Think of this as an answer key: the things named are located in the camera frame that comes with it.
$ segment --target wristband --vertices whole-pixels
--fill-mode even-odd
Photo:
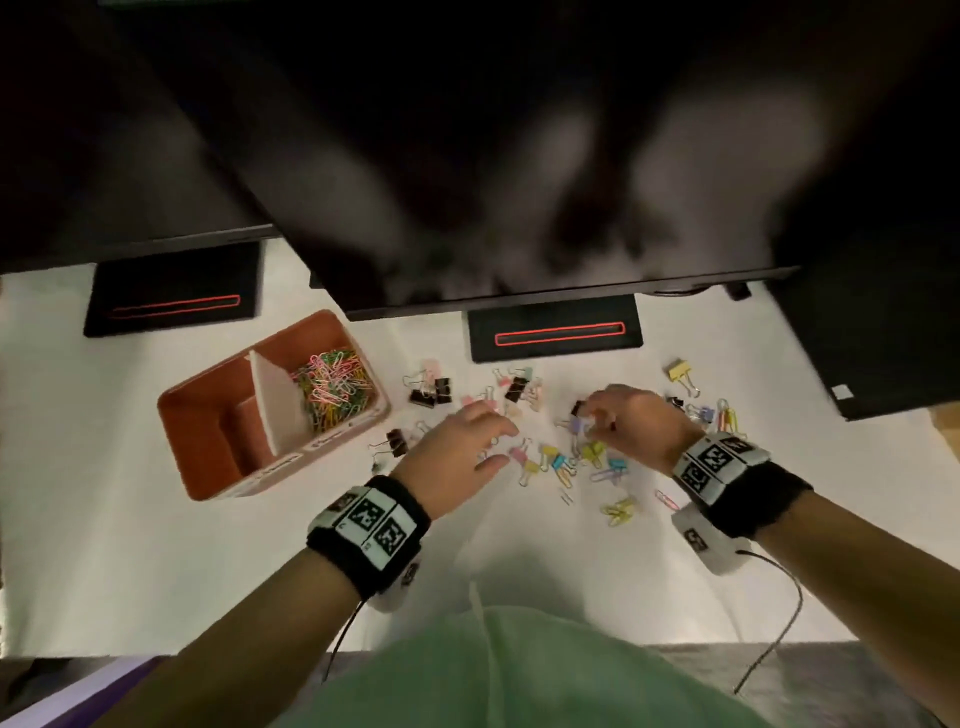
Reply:
[[[342,571],[362,599],[385,592],[420,551],[430,517],[387,475],[350,488],[310,523],[308,548]]]
[[[770,453],[727,432],[714,432],[681,455],[673,478],[714,526],[753,539],[777,521],[809,483],[770,461]]]

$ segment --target hand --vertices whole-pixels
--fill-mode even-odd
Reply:
[[[626,384],[594,392],[580,415],[593,415],[596,421],[590,437],[664,475],[672,474],[684,450],[704,436],[698,425],[663,397]]]
[[[476,401],[427,432],[391,476],[431,519],[438,519],[473,497],[510,462],[507,455],[493,455],[477,464],[491,440],[503,435],[518,435],[516,425]]]

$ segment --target black wristband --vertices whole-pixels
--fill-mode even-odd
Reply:
[[[728,485],[713,505],[701,503],[700,510],[732,539],[753,539],[760,528],[777,522],[801,493],[812,490],[802,478],[777,463],[766,462]]]
[[[310,525],[307,547],[342,571],[361,598],[386,591],[420,551],[430,517],[387,475],[351,488]]]

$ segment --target green shirt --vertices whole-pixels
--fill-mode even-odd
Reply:
[[[736,699],[659,655],[522,607],[444,619],[283,716],[282,728],[757,726]]]

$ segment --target left hand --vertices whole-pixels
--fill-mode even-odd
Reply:
[[[477,463],[491,440],[518,434],[513,422],[476,401],[427,432],[391,476],[435,521],[473,497],[510,462],[507,455],[493,455]]]

